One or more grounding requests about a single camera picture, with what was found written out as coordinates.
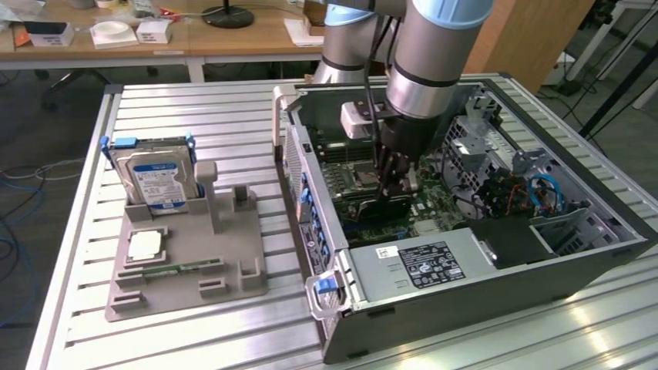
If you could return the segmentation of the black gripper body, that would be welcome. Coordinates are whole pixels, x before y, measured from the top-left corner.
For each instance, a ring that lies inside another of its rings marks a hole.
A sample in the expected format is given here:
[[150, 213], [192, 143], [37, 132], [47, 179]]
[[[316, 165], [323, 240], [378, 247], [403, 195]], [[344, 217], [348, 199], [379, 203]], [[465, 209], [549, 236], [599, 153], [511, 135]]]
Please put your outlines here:
[[386, 118], [380, 127], [380, 142], [395, 153], [418, 159], [431, 145], [441, 119]]

